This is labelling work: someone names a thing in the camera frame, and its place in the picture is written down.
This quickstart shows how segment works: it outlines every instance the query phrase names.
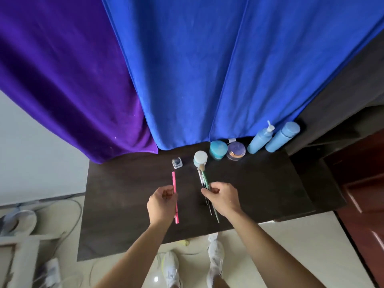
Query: person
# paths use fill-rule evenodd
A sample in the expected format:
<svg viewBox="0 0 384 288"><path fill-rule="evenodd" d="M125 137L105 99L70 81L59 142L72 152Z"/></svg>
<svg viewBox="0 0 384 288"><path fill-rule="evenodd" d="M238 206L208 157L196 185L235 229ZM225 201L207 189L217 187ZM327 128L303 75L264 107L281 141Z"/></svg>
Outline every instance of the person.
<svg viewBox="0 0 384 288"><path fill-rule="evenodd" d="M237 189L231 184L222 182L214 182L210 186L212 192L204 188L201 192L233 225L268 288L325 287L242 211ZM142 286L161 242L174 220L177 196L177 193L173 193L171 185L156 190L147 203L149 227L95 288ZM228 285L222 278L223 245L218 240L212 241L208 255L210 258L208 287L227 288ZM174 252L165 254L161 266L168 288L182 288L179 261Z"/></svg>

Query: hand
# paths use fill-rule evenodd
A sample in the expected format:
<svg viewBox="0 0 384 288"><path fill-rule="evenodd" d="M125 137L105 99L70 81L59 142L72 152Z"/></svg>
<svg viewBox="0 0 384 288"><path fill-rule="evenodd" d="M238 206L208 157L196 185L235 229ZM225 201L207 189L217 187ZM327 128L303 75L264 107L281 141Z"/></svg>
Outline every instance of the hand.
<svg viewBox="0 0 384 288"><path fill-rule="evenodd" d="M233 213L242 211L235 187L222 182L214 182L209 185L212 191L202 188L201 193L212 202L218 213L228 218Z"/></svg>
<svg viewBox="0 0 384 288"><path fill-rule="evenodd" d="M176 202L177 193L173 193L172 185L157 188L147 203L151 225L168 228L176 213Z"/></svg>

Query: forearm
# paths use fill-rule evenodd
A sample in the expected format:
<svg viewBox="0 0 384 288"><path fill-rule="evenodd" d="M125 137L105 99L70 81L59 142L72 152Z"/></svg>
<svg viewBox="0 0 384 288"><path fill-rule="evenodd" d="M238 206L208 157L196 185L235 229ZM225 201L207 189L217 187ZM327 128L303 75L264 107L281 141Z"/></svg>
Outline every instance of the forearm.
<svg viewBox="0 0 384 288"><path fill-rule="evenodd" d="M167 232L150 225L95 288L140 288Z"/></svg>
<svg viewBox="0 0 384 288"><path fill-rule="evenodd" d="M268 288L324 285L245 213L234 212L228 220L242 239Z"/></svg>

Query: pink marker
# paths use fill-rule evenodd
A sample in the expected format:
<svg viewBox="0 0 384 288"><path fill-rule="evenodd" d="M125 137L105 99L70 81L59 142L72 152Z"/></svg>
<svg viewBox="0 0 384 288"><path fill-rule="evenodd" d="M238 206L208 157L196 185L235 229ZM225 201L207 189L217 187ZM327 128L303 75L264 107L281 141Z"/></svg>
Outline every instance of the pink marker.
<svg viewBox="0 0 384 288"><path fill-rule="evenodd" d="M173 183L173 192L176 192L176 173L175 171L172 172L172 183ZM175 223L179 223L179 213L177 210L177 203L176 203L176 214L175 214Z"/></svg>

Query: white shoe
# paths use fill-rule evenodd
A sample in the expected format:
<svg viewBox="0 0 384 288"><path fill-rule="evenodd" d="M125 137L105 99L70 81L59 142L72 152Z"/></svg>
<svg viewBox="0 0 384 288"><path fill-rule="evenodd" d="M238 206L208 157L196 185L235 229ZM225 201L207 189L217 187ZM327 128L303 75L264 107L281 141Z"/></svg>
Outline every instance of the white shoe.
<svg viewBox="0 0 384 288"><path fill-rule="evenodd" d="M179 260L174 252L167 252L161 261L161 271L167 283L167 287L177 286L182 288L179 276Z"/></svg>
<svg viewBox="0 0 384 288"><path fill-rule="evenodd" d="M224 247L221 242L214 240L208 247L209 260L211 262L207 275L207 286L212 288L214 277L223 275Z"/></svg>

